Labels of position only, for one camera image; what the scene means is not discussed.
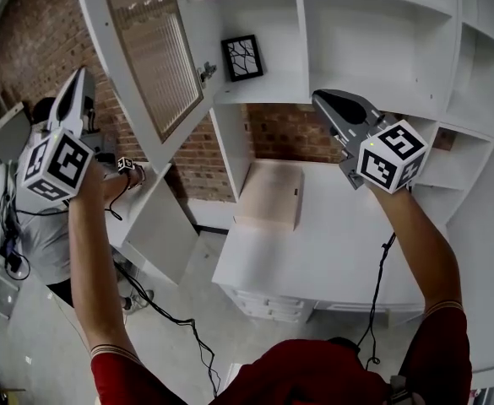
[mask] floor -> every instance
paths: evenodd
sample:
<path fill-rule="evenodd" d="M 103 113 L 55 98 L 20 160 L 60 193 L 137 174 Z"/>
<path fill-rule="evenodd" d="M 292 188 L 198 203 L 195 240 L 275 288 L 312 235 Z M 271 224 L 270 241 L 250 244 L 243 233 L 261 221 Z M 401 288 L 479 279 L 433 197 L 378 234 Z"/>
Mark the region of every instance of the floor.
<path fill-rule="evenodd" d="M 155 287 L 147 278 L 142 280 L 146 288 L 155 289 L 155 301 L 173 316 L 196 319 L 200 337 L 216 354 L 214 368 L 223 384 L 232 363 L 251 363 L 283 340 L 361 337 L 366 314 L 315 311 L 301 326 L 246 318 L 211 283 L 224 241 L 223 235 L 202 233 L 178 287 L 160 283 Z M 139 357 L 161 381 L 189 404 L 211 401 L 207 370 L 189 327 L 178 327 L 151 309 L 125 321 Z M 387 380 L 396 374 L 416 328 L 417 322 L 387 328 L 384 319 L 377 320 L 377 356 L 382 363 L 372 370 Z M 19 395 L 20 403 L 94 403 L 90 358 L 78 332 L 73 310 L 57 302 L 37 277 L 27 279 L 0 335 L 0 380 L 5 386 L 27 389 Z M 362 361 L 370 357 L 371 346 L 369 338 L 362 347 Z"/>

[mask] glass panel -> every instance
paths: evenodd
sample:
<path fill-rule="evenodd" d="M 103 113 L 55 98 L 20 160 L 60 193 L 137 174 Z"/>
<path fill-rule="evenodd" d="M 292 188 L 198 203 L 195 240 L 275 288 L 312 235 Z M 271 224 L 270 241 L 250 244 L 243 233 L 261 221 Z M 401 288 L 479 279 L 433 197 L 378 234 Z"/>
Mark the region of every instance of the glass panel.
<path fill-rule="evenodd" d="M 202 100 L 176 0 L 108 0 L 117 34 L 164 141 Z"/>

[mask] sneaker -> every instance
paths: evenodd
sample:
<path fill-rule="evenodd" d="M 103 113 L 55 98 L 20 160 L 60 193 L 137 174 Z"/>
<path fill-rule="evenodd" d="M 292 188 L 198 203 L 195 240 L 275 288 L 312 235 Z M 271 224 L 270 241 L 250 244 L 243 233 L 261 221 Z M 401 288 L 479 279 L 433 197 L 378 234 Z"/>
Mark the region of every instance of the sneaker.
<path fill-rule="evenodd" d="M 146 291 L 146 293 L 151 301 L 153 301 L 155 292 L 150 289 L 149 291 Z M 133 295 L 132 297 L 126 297 L 125 300 L 127 301 L 127 307 L 122 308 L 122 311 L 125 315 L 132 315 L 134 312 L 138 312 L 139 310 L 149 306 L 149 303 L 142 299 L 139 294 Z"/>

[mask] brick wall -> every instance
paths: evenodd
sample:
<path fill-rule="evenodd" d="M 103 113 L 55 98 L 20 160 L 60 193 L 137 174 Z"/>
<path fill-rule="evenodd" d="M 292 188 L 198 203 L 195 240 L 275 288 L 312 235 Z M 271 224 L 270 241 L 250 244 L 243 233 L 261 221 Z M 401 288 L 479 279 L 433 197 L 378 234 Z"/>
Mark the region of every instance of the brick wall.
<path fill-rule="evenodd" d="M 172 164 L 166 181 L 177 198 L 235 201 L 209 116 L 177 150 Z"/>
<path fill-rule="evenodd" d="M 342 144 L 311 105 L 249 104 L 243 106 L 251 152 L 260 159 L 306 160 L 338 164 Z"/>
<path fill-rule="evenodd" d="M 74 69 L 96 81 L 96 125 L 118 137 L 119 153 L 145 160 L 95 53 L 78 0 L 10 0 L 0 20 L 0 93 L 7 106 L 57 94 Z"/>

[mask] door hinge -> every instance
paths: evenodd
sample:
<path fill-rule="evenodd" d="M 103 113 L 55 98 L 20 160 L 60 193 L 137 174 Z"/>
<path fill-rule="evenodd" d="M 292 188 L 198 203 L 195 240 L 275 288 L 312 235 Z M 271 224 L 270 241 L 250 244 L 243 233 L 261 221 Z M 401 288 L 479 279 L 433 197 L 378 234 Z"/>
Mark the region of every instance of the door hinge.
<path fill-rule="evenodd" d="M 204 68 L 198 68 L 198 76 L 200 83 L 202 84 L 202 89 L 205 89 L 207 87 L 206 81 L 208 79 L 211 79 L 213 76 L 213 73 L 216 72 L 216 65 L 212 65 L 209 62 L 205 62 Z"/>

